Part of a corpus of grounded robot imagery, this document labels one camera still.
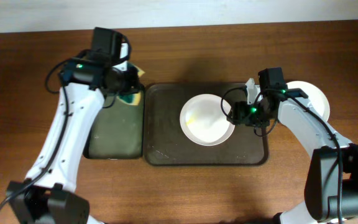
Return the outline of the grey white plate bottom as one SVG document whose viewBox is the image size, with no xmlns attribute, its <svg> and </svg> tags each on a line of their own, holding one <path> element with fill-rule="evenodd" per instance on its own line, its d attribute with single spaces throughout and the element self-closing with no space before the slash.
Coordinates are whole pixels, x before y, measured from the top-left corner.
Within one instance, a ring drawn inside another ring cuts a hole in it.
<svg viewBox="0 0 358 224">
<path fill-rule="evenodd" d="M 285 126 L 300 126 L 306 123 L 319 123 L 307 110 L 295 102 L 292 96 L 305 108 L 327 122 L 330 115 L 330 105 L 326 95 L 316 86 L 303 81 L 292 81 L 287 83 L 287 89 L 282 90 L 284 101 L 278 106 L 278 120 Z"/>
</svg>

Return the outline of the green yellow sponge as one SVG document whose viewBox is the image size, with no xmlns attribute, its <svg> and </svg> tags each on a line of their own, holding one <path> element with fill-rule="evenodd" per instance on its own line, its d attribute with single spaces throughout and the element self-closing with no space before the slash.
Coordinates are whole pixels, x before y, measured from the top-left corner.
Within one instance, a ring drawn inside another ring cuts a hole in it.
<svg viewBox="0 0 358 224">
<path fill-rule="evenodd" d="M 137 69 L 137 76 L 139 78 L 145 73 L 141 68 L 137 67 L 136 65 L 133 65 L 133 64 L 130 64 L 130 65 Z M 134 93 L 131 95 L 125 95 L 125 96 L 120 95 L 118 97 L 118 99 L 127 105 L 136 106 L 140 103 L 141 93 L 138 92 L 138 93 Z"/>
</svg>

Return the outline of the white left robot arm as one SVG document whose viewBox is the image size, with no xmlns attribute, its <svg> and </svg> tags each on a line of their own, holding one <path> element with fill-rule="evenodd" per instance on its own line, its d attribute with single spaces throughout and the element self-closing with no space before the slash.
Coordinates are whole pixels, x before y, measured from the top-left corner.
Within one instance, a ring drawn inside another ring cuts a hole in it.
<svg viewBox="0 0 358 224">
<path fill-rule="evenodd" d="M 144 71 L 76 63 L 59 74 L 59 106 L 38 159 L 22 183 L 10 182 L 8 203 L 20 223 L 97 223 L 87 200 L 75 195 L 80 157 L 106 96 L 136 95 Z"/>
</svg>

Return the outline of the black water tray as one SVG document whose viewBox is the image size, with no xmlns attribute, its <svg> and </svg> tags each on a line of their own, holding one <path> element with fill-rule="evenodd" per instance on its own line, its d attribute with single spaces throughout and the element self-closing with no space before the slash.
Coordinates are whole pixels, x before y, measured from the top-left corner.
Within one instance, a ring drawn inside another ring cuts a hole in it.
<svg viewBox="0 0 358 224">
<path fill-rule="evenodd" d="M 136 106 L 108 95 L 98 113 L 83 151 L 87 159 L 137 159 L 142 156 L 145 87 Z"/>
</svg>

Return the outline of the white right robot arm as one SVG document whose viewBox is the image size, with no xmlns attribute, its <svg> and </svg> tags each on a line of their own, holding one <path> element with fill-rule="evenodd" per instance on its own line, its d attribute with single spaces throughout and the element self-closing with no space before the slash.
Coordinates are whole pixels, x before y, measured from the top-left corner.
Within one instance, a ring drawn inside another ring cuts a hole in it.
<svg viewBox="0 0 358 224">
<path fill-rule="evenodd" d="M 358 217 L 358 144 L 325 121 L 301 89 L 264 89 L 252 104 L 236 102 L 225 115 L 234 125 L 255 129 L 270 120 L 281 123 L 311 157 L 304 201 L 276 214 L 274 223 L 343 223 Z"/>
</svg>

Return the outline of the brown serving tray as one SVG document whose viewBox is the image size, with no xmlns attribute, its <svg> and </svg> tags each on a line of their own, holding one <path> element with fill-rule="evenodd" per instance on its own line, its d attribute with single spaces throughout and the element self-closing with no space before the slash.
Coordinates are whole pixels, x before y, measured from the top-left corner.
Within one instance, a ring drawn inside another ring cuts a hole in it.
<svg viewBox="0 0 358 224">
<path fill-rule="evenodd" d="M 180 111 L 192 97 L 213 94 L 234 104 L 244 100 L 241 83 L 165 83 L 145 94 L 143 155 L 153 166 L 261 166 L 269 158 L 267 137 L 251 127 L 236 126 L 231 136 L 216 146 L 202 146 L 185 136 Z"/>
</svg>

